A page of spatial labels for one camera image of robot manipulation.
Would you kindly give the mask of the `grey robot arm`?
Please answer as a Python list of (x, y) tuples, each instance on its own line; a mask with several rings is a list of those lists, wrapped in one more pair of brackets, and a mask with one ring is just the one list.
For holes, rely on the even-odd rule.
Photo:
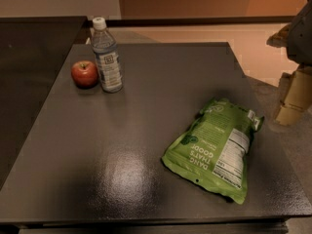
[(306, 0), (292, 21), (271, 35), (267, 45), (285, 48), (287, 58), (298, 64), (292, 73), (283, 73), (279, 81), (279, 100), (274, 121), (295, 124), (312, 105), (312, 0)]

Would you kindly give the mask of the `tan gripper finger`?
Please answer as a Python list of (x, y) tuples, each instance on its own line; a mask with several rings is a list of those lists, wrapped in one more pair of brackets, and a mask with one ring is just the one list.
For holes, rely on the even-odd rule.
[(311, 105), (312, 67), (300, 65), (292, 74), (283, 73), (275, 121), (283, 126), (293, 125)]

